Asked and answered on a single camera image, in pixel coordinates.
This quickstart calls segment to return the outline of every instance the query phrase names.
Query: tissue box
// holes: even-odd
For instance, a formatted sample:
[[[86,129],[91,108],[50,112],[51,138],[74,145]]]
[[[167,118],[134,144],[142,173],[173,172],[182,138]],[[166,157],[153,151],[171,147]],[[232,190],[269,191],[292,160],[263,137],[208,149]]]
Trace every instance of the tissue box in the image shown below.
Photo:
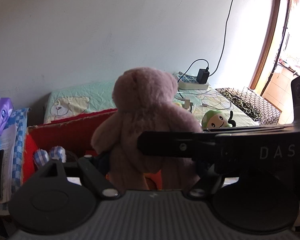
[[[10,98],[0,98],[0,135],[13,110]]]

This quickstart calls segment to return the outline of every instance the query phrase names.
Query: black round pad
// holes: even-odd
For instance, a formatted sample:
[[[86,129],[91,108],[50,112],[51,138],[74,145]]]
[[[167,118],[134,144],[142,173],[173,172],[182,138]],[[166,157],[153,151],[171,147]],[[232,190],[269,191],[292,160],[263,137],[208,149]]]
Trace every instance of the black round pad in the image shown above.
[[[43,212],[61,210],[67,202],[68,195],[59,190],[39,192],[32,198],[32,205]]]
[[[9,203],[9,212],[24,231],[57,234],[83,224],[96,204],[87,188],[52,177],[21,187]]]
[[[213,196],[212,204],[225,224],[259,234],[291,227],[299,211],[292,192],[264,180],[223,187]]]

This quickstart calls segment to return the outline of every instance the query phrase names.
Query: tile floor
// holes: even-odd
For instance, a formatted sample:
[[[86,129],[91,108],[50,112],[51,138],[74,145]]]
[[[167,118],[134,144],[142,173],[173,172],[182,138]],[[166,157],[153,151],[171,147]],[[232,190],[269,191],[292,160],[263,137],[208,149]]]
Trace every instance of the tile floor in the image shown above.
[[[291,95],[291,80],[295,79],[293,73],[285,68],[277,69],[263,93],[263,98],[269,100],[282,112],[279,124],[293,122],[293,102]]]

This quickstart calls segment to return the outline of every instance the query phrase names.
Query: power adapter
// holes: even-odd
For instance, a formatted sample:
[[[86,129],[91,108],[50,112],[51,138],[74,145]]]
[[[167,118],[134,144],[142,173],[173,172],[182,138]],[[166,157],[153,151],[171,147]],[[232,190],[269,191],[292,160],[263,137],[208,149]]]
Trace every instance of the power adapter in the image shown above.
[[[210,75],[209,67],[206,69],[199,69],[198,75],[197,75],[197,82],[199,84],[206,84],[208,81],[208,77]]]

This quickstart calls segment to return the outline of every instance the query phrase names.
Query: red cardboard box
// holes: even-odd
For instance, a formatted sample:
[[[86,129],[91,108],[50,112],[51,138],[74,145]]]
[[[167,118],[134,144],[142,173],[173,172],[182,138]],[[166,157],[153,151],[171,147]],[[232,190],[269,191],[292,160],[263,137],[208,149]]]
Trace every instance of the red cardboard box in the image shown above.
[[[108,109],[91,114],[80,114],[49,124],[28,127],[23,151],[22,182],[24,183],[36,171],[33,155],[38,149],[49,152],[52,147],[61,146],[78,157],[85,155],[86,151],[93,152],[90,145],[93,132],[116,111],[117,109]],[[157,174],[145,174],[145,176],[155,183],[157,189],[162,189],[160,171]]]

